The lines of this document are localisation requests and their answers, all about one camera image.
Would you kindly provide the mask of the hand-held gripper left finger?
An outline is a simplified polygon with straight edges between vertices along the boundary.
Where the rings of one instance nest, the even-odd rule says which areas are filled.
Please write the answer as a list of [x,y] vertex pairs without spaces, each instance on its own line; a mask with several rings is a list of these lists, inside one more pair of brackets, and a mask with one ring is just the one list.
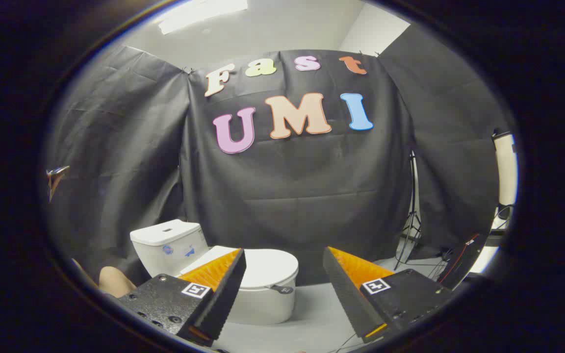
[[159,274],[117,302],[174,336],[211,347],[226,324],[246,268],[245,251],[238,248],[179,277]]

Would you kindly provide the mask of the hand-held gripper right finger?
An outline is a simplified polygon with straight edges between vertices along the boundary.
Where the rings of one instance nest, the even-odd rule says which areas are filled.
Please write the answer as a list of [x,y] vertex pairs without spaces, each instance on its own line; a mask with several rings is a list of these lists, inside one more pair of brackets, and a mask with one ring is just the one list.
[[454,292],[415,270],[394,273],[333,247],[323,268],[357,337],[392,339],[448,304]]

